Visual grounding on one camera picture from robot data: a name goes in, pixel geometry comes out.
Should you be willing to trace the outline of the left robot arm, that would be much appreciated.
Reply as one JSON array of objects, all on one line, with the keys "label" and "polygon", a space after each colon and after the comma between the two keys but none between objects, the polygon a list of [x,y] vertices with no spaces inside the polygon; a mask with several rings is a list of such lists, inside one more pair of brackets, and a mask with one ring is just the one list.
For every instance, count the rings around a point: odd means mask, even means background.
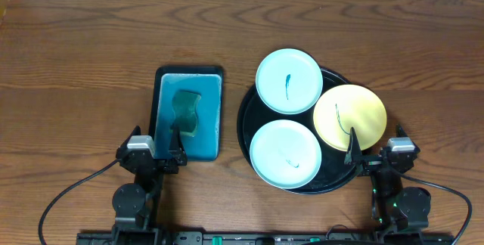
[{"label": "left robot arm", "polygon": [[175,235],[157,224],[163,177],[178,173],[188,162],[178,127],[172,130],[169,157],[154,158],[154,141],[142,135],[137,126],[116,151],[120,166],[135,179],[119,187],[113,195],[116,213],[113,225],[114,245],[170,245]]}]

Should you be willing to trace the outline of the black rectangular water tray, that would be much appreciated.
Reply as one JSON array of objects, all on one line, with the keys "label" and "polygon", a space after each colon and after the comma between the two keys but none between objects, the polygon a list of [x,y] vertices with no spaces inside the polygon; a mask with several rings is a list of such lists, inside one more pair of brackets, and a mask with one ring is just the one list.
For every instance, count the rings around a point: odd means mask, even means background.
[{"label": "black rectangular water tray", "polygon": [[164,66],[155,75],[149,135],[157,159],[168,159],[175,129],[189,160],[219,155],[222,118],[221,67]]}]

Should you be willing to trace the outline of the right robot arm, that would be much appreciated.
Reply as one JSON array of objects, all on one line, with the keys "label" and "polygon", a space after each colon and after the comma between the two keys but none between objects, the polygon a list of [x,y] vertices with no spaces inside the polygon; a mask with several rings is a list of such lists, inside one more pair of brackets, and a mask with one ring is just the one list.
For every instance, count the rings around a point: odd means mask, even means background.
[{"label": "right robot arm", "polygon": [[430,192],[402,184],[403,174],[414,166],[419,152],[403,128],[396,126],[396,137],[390,138],[378,155],[364,155],[355,129],[350,129],[344,163],[371,178],[372,217],[380,223],[374,231],[378,243],[390,235],[400,242],[405,235],[412,235],[417,243],[423,243],[421,230],[429,226]]}]

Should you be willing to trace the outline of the yellow plate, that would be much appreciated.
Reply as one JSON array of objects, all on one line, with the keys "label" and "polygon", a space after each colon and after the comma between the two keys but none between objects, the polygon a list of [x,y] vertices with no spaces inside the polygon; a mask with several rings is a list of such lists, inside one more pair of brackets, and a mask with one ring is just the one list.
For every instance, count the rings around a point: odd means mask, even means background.
[{"label": "yellow plate", "polygon": [[327,90],[315,104],[313,122],[318,136],[329,146],[345,151],[355,130],[359,147],[375,145],[386,130],[383,102],[360,85],[338,85]]}]

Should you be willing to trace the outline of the green scrubbing sponge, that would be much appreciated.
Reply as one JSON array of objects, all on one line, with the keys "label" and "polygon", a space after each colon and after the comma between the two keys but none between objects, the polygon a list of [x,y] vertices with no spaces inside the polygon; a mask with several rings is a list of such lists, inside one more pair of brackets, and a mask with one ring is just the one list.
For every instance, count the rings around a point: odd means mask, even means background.
[{"label": "green scrubbing sponge", "polygon": [[173,126],[177,125],[180,135],[194,137],[197,134],[198,116],[197,105],[201,95],[190,91],[177,91],[172,99],[172,109],[175,115]]}]

